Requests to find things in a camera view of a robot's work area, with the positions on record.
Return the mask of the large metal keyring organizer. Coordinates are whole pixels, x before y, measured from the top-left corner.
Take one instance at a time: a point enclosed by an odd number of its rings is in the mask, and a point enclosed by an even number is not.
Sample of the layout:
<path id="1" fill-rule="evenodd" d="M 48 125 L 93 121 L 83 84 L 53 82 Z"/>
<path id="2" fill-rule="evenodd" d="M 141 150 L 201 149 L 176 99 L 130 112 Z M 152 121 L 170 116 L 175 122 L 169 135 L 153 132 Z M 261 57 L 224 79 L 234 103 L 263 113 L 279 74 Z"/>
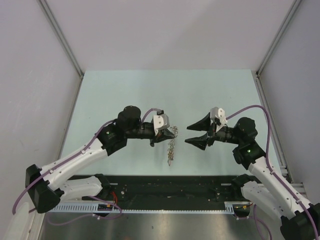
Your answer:
<path id="1" fill-rule="evenodd" d="M 174 160 L 174 154 L 175 154 L 175 143 L 176 139 L 178 137 L 179 129 L 177 126 L 173 125 L 170 127 L 171 132 L 174 134 L 174 138 L 170 140 L 168 143 L 168 149 L 167 149 L 167 164 L 170 167 L 172 164 L 172 161 Z"/>

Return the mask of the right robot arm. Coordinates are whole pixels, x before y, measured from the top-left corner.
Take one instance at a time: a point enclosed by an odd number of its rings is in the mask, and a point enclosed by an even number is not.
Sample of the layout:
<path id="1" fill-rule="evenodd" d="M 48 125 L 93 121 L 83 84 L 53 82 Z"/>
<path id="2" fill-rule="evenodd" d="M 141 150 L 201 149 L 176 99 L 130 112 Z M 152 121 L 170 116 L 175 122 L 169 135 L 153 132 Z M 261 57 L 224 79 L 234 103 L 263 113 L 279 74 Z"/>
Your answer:
<path id="1" fill-rule="evenodd" d="M 235 161 L 256 180 L 247 174 L 236 177 L 230 188 L 235 200 L 246 199 L 279 222 L 280 232 L 286 240 L 320 238 L 320 205 L 311 203 L 271 164 L 267 151 L 256 142 L 258 132 L 253 119 L 242 117 L 234 127 L 228 127 L 224 110 L 215 107 L 187 129 L 205 132 L 185 140 L 201 150 L 214 142 L 236 146 L 232 151 Z"/>

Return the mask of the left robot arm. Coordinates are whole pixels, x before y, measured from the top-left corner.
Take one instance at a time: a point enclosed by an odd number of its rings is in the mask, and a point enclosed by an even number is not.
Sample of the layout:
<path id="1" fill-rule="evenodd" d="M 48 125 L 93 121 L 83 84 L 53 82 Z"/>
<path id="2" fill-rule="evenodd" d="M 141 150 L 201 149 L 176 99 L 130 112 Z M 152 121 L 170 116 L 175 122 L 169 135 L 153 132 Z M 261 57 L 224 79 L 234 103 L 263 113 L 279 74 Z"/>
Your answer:
<path id="1" fill-rule="evenodd" d="M 25 172 L 25 188 L 37 213 L 47 213 L 66 200 L 82 197 L 107 199 L 111 188 L 103 174 L 78 180 L 71 177 L 95 161 L 123 149 L 129 139 L 149 140 L 151 147 L 174 139 L 169 117 L 162 109 L 156 108 L 155 112 L 152 120 L 146 122 L 138 107 L 126 106 L 116 119 L 101 126 L 80 149 L 42 167 L 30 165 Z"/>

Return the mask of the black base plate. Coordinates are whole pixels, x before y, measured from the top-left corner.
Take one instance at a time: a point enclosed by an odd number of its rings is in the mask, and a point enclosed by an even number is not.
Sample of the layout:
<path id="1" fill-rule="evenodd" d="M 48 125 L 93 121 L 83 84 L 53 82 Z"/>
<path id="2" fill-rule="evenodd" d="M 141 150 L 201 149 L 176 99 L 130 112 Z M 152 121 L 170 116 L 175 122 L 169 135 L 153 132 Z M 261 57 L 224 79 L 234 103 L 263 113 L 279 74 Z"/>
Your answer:
<path id="1" fill-rule="evenodd" d="M 115 200 L 119 207 L 178 207 L 213 202 L 244 202 L 232 186 L 234 175 L 159 176 L 105 175 L 109 183 L 96 197 Z"/>

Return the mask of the right aluminium frame post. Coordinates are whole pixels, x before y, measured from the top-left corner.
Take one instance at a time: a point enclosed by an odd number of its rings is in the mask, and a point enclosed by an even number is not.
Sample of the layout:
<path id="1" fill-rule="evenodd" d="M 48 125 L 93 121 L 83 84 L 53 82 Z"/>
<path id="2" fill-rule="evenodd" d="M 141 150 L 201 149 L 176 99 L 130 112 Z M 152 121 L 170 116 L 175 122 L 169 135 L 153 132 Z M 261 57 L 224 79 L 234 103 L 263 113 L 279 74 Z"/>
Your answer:
<path id="1" fill-rule="evenodd" d="M 276 50 L 277 46 L 281 42 L 282 38 L 284 37 L 289 25 L 293 21 L 296 13 L 298 12 L 299 7 L 301 6 L 301 4 L 303 2 L 304 2 L 303 0 L 294 0 L 292 2 L 287 14 L 285 15 L 285 17 L 279 27 L 279 29 L 277 30 L 270 46 L 268 47 L 261 63 L 259 64 L 257 70 L 255 71 L 255 74 L 257 77 L 259 77 L 263 73 L 267 63 L 269 62 L 272 55 L 274 54 L 274 51 Z"/>

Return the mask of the aluminium frame post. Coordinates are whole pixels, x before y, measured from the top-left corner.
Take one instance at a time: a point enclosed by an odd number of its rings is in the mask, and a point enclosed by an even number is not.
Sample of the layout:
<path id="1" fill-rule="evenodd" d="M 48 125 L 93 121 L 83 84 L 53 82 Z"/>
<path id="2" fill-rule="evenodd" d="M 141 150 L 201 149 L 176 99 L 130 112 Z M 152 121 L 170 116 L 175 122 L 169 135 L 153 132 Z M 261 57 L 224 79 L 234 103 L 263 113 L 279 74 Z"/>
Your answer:
<path id="1" fill-rule="evenodd" d="M 71 62 L 71 65 L 73 66 L 74 70 L 76 71 L 77 75 L 82 80 L 84 77 L 84 71 L 81 69 L 80 64 L 78 63 L 76 56 L 65 36 L 63 33 L 63 30 L 57 21 L 54 12 L 52 11 L 49 3 L 47 0 L 37 0 L 36 1 L 42 10 L 44 16 L 46 17 L 53 33 L 57 37 L 58 42 L 60 43 L 62 49 L 64 50 L 67 58 Z"/>
<path id="2" fill-rule="evenodd" d="M 270 46 L 268 47 L 261 63 L 259 64 L 257 70 L 255 71 L 255 74 L 257 77 L 259 77 L 263 73 L 267 63 L 269 62 L 272 55 L 274 54 L 274 51 L 276 50 L 277 46 L 281 42 L 282 38 L 284 37 L 289 25 L 293 21 L 296 13 L 298 12 L 299 7 L 301 6 L 301 4 L 303 2 L 304 2 L 303 0 L 294 0 L 292 2 L 287 14 L 285 15 L 285 17 L 279 27 L 279 29 L 277 30 Z"/>

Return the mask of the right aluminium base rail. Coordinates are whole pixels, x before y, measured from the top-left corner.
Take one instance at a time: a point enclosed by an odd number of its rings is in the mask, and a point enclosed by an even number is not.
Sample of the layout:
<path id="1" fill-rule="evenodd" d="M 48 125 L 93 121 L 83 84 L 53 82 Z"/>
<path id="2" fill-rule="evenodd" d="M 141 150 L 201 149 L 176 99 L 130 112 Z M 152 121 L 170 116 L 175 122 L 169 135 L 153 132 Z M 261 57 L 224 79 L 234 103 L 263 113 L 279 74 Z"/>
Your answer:
<path id="1" fill-rule="evenodd" d="M 301 195 L 306 196 L 306 190 L 302 183 L 292 183 L 291 186 Z"/>

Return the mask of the left aluminium frame post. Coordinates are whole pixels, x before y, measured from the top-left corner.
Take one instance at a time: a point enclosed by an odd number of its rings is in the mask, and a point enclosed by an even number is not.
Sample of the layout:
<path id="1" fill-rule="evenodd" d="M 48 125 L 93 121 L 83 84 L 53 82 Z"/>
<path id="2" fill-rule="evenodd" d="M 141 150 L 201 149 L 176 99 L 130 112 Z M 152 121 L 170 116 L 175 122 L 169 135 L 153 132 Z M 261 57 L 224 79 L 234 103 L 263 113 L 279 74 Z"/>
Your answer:
<path id="1" fill-rule="evenodd" d="M 76 71 L 77 75 L 82 80 L 84 77 L 84 71 L 81 69 L 80 64 L 78 63 L 76 56 L 65 36 L 63 33 L 63 30 L 57 21 L 54 12 L 52 11 L 49 3 L 47 0 L 37 0 L 36 1 L 42 10 L 44 16 L 46 17 L 53 33 L 57 37 L 58 42 L 60 43 L 62 49 L 64 50 L 67 58 L 71 62 L 71 65 L 73 66 L 74 70 Z"/>

